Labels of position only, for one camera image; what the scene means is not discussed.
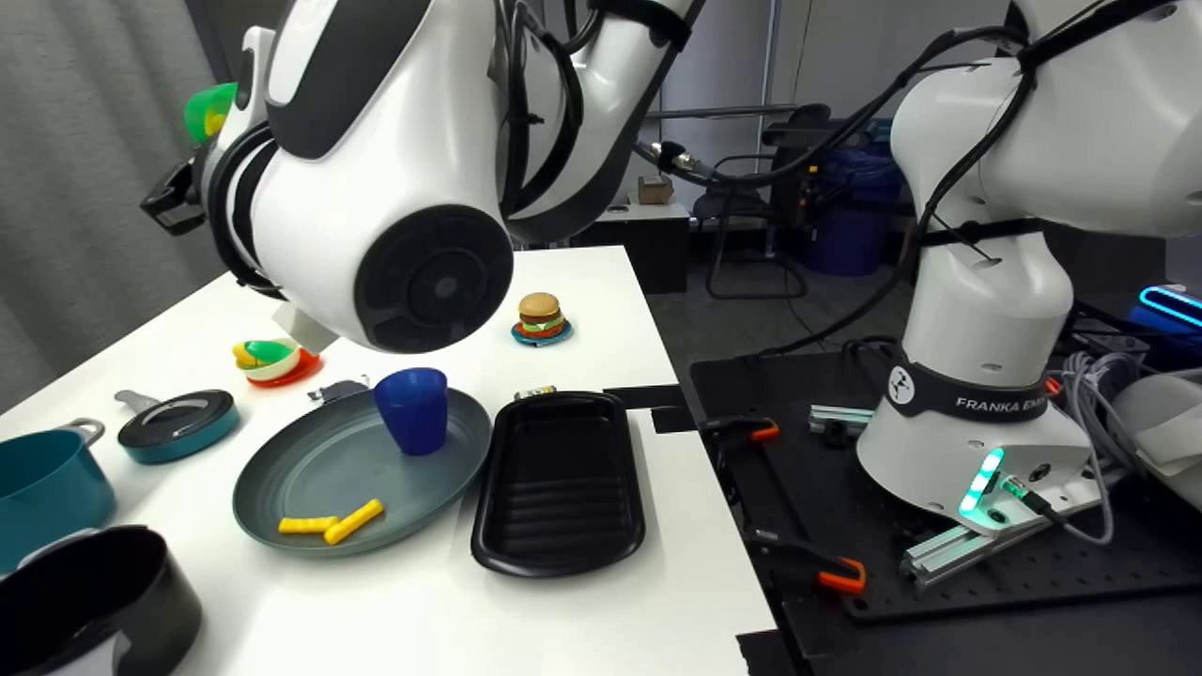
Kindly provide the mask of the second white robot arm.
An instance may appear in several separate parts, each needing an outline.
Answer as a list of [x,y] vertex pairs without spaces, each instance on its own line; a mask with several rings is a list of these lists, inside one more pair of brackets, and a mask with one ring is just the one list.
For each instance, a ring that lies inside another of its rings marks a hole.
[[1028,41],[920,79],[892,150],[924,229],[902,361],[855,439],[892,494],[977,535],[1084,512],[1091,434],[1042,392],[1074,303],[1051,225],[1202,225],[1202,0],[1013,0]]

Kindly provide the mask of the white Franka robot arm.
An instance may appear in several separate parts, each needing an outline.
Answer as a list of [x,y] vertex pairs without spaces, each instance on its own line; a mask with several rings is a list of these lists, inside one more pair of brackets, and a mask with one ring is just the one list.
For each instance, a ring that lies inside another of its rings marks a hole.
[[281,332],[427,353],[496,314],[521,243],[559,243],[625,183],[708,0],[590,0],[555,36],[521,0],[293,0],[242,74],[189,106],[194,154],[143,213],[208,229]]

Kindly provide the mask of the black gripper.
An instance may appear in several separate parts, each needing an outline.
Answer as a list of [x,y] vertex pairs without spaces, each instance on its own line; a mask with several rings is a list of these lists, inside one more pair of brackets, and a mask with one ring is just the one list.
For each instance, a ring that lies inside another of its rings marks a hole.
[[183,238],[208,222],[198,203],[198,170],[190,159],[172,164],[165,177],[152,183],[140,210],[165,229],[170,238]]

